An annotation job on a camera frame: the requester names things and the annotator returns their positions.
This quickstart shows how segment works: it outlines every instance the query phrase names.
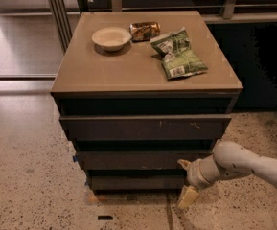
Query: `ceramic bowl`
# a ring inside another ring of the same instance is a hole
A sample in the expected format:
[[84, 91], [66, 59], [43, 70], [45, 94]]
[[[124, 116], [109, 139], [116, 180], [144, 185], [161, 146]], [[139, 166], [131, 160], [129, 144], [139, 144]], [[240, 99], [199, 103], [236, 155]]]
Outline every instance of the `ceramic bowl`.
[[92, 41], [106, 51], [121, 50], [131, 40], [131, 34], [119, 27], [108, 27], [98, 30], [92, 35]]

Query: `snack bag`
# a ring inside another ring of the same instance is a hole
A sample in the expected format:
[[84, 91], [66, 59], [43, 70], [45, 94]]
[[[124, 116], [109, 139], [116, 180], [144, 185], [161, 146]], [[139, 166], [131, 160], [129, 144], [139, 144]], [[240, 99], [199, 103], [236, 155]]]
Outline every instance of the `snack bag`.
[[190, 40], [184, 27], [150, 40], [153, 49], [162, 57], [167, 79], [189, 77], [205, 73], [207, 66], [191, 49]]

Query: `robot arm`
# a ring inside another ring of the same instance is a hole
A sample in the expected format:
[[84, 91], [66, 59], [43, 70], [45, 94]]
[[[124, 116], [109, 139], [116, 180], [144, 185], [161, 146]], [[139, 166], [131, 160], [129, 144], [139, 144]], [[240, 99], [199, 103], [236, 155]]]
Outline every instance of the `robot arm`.
[[198, 197], [198, 190], [212, 186], [218, 180], [235, 179], [250, 174], [277, 187], [277, 159], [260, 156], [234, 142], [221, 142], [213, 154], [194, 162], [178, 160], [187, 171], [187, 185], [178, 200], [186, 208]]

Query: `floor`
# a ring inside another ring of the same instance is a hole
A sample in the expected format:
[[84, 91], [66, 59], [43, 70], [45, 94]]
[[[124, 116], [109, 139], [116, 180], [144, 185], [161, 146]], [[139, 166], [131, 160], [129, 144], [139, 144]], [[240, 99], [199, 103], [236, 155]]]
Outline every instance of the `floor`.
[[[74, 29], [78, 15], [71, 15]], [[51, 16], [0, 15], [0, 75], [56, 74]], [[179, 192], [94, 195], [58, 122], [52, 80], [0, 80], [0, 229], [277, 229], [277, 189], [250, 175], [220, 181], [188, 209]], [[232, 113], [222, 137], [277, 158], [277, 111]]]

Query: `drawer unit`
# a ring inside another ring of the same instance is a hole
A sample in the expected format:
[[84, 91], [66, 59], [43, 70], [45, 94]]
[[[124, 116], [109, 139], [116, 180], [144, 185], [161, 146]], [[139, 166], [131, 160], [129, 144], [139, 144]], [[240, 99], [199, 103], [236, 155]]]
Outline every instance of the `drawer unit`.
[[[133, 21], [157, 21], [162, 33], [185, 26], [208, 72], [166, 80], [149, 42], [129, 43], [116, 53], [93, 45], [97, 29], [126, 28]], [[177, 160], [212, 152], [241, 91], [198, 12], [85, 12], [51, 94], [90, 189], [143, 190], [184, 185], [186, 173]]]

